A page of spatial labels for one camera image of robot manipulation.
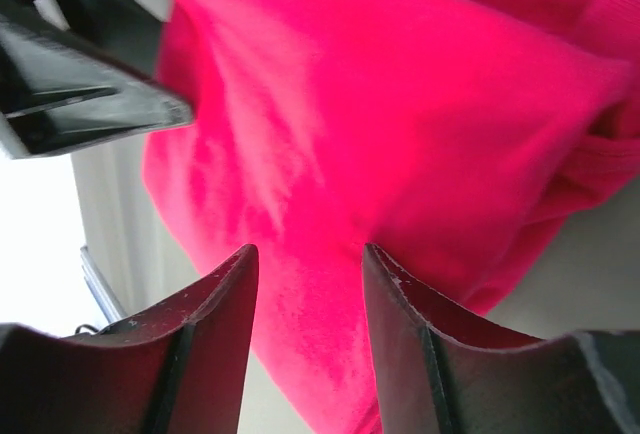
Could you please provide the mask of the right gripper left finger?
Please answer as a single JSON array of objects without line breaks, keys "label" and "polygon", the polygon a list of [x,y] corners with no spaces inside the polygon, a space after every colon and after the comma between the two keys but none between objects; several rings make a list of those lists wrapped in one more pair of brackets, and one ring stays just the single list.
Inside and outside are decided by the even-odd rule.
[{"label": "right gripper left finger", "polygon": [[256,247],[96,334],[1,328],[5,433],[233,433],[258,287]]}]

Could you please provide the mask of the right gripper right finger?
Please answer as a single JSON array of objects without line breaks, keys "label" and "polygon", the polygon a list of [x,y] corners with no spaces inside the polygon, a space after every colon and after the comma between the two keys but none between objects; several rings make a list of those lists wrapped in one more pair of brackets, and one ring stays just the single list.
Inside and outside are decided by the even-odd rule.
[{"label": "right gripper right finger", "polygon": [[363,286],[387,433],[635,433],[639,335],[542,340],[463,308],[380,247]]}]

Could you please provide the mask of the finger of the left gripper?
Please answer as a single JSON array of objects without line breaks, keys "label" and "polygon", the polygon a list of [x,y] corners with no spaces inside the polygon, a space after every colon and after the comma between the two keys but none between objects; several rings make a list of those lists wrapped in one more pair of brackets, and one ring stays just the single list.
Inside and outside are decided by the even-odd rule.
[{"label": "finger of the left gripper", "polygon": [[1,149],[64,155],[189,125],[154,80],[163,24],[136,0],[1,0]]}]

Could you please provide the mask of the red t shirt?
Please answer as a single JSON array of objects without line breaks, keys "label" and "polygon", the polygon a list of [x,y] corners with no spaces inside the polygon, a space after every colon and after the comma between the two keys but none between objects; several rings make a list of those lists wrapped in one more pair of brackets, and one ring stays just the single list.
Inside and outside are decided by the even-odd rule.
[{"label": "red t shirt", "polygon": [[365,244],[464,307],[639,173],[639,0],[173,0],[195,122],[143,178],[201,273],[252,243],[252,344],[318,433],[378,433]]}]

